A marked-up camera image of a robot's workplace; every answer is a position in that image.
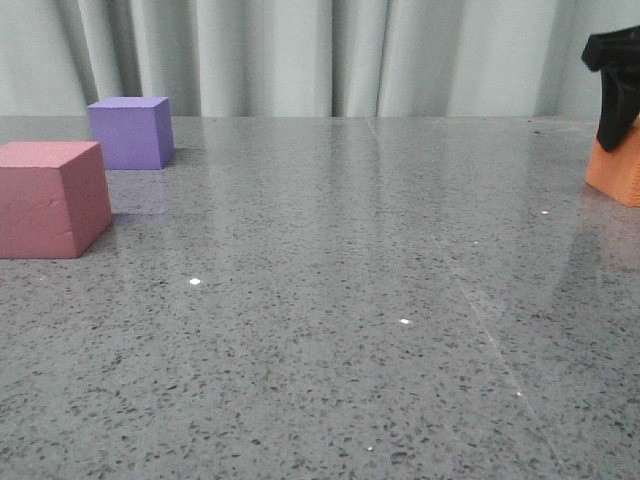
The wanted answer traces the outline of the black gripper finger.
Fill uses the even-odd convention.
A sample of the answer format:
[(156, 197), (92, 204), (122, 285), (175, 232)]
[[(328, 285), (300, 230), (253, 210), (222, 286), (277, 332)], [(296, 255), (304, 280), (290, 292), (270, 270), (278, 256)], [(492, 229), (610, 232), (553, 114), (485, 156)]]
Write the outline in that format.
[(639, 26), (589, 36), (581, 59), (601, 74), (602, 98), (596, 139), (613, 151), (639, 115)]

